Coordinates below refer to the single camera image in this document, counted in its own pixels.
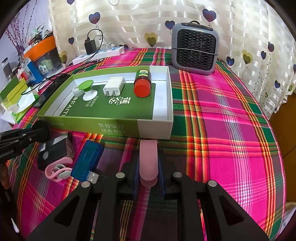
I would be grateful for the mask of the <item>white bottle cap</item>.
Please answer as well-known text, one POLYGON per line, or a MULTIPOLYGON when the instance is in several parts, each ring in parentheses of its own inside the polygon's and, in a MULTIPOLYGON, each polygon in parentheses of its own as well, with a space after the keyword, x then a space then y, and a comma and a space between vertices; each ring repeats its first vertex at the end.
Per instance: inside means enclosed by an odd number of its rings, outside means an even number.
POLYGON ((80 96, 83 96, 83 95, 84 95, 84 90, 79 89, 78 86, 74 87, 74 88, 72 89, 72 92, 73 92, 73 95, 74 95, 75 97, 80 97, 80 96))

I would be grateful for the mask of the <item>green white round knob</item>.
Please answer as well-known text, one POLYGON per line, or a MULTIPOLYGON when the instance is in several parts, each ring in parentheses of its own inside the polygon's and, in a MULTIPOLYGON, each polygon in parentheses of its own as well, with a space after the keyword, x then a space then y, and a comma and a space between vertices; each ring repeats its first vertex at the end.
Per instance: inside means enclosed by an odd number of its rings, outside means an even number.
POLYGON ((79 90, 84 91, 84 96, 83 96, 84 101, 90 101, 95 97, 97 97, 97 94, 98 94, 97 90, 92 89, 93 83, 94 83, 93 80, 86 80, 78 86, 79 90))

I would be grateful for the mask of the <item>white wall charger plug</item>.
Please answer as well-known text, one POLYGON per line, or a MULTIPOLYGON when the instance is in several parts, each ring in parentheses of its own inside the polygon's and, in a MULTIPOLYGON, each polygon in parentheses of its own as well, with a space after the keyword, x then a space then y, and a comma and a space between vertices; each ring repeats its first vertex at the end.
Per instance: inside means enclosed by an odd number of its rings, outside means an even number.
POLYGON ((104 96, 120 96, 125 85, 125 79, 122 76, 109 78, 107 84, 103 88, 104 96))

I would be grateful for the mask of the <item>pink oblong case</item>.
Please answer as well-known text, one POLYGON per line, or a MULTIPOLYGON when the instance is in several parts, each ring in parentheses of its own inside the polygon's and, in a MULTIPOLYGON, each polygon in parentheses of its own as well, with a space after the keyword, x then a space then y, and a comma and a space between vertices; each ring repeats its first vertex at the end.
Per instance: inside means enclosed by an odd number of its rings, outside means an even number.
POLYGON ((141 140, 139 148, 140 182, 147 188, 158 181, 158 148, 156 140, 141 140))

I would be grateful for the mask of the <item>red capped small jar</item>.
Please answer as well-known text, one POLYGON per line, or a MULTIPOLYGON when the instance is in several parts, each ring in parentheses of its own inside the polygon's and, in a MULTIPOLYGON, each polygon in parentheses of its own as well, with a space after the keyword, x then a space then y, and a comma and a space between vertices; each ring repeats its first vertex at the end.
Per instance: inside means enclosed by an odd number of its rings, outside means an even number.
POLYGON ((151 74, 148 70, 140 69, 137 71, 133 92, 137 97, 145 98, 151 93, 151 74))

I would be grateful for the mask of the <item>black square device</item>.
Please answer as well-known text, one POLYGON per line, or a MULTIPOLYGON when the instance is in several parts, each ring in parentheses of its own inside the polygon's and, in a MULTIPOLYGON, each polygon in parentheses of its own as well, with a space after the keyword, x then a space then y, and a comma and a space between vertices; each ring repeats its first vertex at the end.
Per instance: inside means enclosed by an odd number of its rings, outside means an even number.
POLYGON ((72 144, 66 136, 59 136, 46 143, 41 143, 37 158, 37 166, 41 171, 63 157, 72 157, 72 144))

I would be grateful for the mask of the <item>yellow green box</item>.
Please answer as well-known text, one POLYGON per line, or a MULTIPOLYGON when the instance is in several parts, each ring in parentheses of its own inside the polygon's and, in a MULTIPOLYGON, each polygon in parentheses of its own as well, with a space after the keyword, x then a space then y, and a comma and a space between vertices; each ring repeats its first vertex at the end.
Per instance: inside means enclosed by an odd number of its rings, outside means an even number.
POLYGON ((21 80, 18 80, 18 78, 14 76, 1 91, 1 103, 6 109, 8 109, 20 100, 21 93, 27 89, 28 86, 25 79, 22 78, 21 80))

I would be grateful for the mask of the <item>black smartphone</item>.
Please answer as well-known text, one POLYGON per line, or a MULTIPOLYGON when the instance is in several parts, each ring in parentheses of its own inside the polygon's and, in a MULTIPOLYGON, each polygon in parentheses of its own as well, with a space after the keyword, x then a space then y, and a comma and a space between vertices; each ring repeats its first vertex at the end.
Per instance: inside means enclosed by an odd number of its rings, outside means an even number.
POLYGON ((53 79, 52 82, 45 88, 39 99, 33 105, 34 108, 41 109, 52 94, 70 77, 70 74, 62 74, 53 79))

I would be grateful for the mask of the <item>blue usb card reader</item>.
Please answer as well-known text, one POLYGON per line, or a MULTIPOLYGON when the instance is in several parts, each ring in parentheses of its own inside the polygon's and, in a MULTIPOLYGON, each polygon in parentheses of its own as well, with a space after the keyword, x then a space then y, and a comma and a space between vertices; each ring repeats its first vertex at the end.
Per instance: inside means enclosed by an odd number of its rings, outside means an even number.
POLYGON ((97 164, 103 154, 104 148, 97 142, 87 140, 73 166, 71 177, 81 182, 89 181, 95 184, 99 175, 95 173, 97 164))

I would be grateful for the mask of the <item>orange lidded storage bin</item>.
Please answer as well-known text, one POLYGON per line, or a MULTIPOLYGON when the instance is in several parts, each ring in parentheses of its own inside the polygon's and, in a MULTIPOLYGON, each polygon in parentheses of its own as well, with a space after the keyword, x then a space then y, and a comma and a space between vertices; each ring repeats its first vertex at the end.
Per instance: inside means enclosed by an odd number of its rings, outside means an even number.
POLYGON ((33 61, 36 68, 44 77, 55 74, 63 67, 54 36, 41 40, 41 42, 25 52, 23 57, 33 61))

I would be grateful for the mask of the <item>plaid pink green tablecloth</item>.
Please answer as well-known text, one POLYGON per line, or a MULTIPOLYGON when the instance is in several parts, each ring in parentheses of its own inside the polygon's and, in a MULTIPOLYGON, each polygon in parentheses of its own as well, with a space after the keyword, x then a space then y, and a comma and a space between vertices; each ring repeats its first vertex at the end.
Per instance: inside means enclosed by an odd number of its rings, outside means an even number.
MULTIPOLYGON (((168 63, 165 49, 129 49, 82 71, 168 63)), ((158 147, 177 170, 201 182, 216 180, 259 224, 270 240, 280 234, 286 202, 283 160, 267 117, 245 85, 226 64, 217 62, 213 75, 204 76, 169 67, 174 123, 169 140, 158 147)), ((86 140, 105 145, 106 176, 119 171, 138 149, 137 138, 73 132, 74 148, 86 140)), ((55 183, 37 168, 39 145, 8 161, 16 197, 20 235, 30 232, 77 186, 68 178, 55 183)), ((175 201, 164 201, 158 185, 140 185, 137 199, 122 203, 120 240, 177 240, 175 201)))

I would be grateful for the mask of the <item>black power adapter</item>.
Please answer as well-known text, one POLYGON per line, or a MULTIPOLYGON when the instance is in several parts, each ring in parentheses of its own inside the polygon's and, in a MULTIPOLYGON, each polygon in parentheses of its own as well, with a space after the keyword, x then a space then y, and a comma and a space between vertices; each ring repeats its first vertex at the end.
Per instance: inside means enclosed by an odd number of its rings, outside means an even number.
POLYGON ((87 38, 84 42, 84 46, 87 55, 93 54, 97 51, 95 40, 90 40, 87 38))

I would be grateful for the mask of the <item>white power strip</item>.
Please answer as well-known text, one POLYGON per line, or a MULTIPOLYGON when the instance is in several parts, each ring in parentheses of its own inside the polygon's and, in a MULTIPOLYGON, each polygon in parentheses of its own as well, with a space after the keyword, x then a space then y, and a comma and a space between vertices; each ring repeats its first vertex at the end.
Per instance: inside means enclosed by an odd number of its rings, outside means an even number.
POLYGON ((92 61, 92 60, 97 60, 97 59, 104 59, 108 57, 113 57, 113 56, 119 56, 121 54, 125 53, 125 48, 123 46, 119 47, 113 47, 108 50, 99 50, 96 54, 83 54, 75 59, 72 60, 72 63, 74 65, 82 63, 82 62, 87 62, 87 61, 92 61))

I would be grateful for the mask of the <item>green shallow cardboard box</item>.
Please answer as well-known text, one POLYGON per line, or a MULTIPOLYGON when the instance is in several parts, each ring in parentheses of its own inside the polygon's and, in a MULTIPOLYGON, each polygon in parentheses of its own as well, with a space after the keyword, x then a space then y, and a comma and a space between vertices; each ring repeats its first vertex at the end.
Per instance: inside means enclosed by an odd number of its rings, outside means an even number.
POLYGON ((167 66, 130 66, 92 70, 70 76, 40 109, 37 117, 52 128, 84 133, 132 138, 165 139, 171 137, 174 123, 171 78, 167 66), (151 74, 151 93, 137 97, 134 80, 138 70, 151 74), (120 96, 104 96, 109 78, 122 76, 125 85, 120 96), (72 89, 93 80, 97 97, 84 101, 72 89))

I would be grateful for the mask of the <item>grey mini fan heater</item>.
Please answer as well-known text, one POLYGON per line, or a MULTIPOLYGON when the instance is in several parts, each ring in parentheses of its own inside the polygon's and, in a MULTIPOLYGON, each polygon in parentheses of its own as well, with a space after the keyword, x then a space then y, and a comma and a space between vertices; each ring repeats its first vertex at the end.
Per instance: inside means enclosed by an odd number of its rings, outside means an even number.
POLYGON ((171 30, 171 62, 183 71, 210 75, 218 58, 219 35, 195 21, 177 23, 171 30))

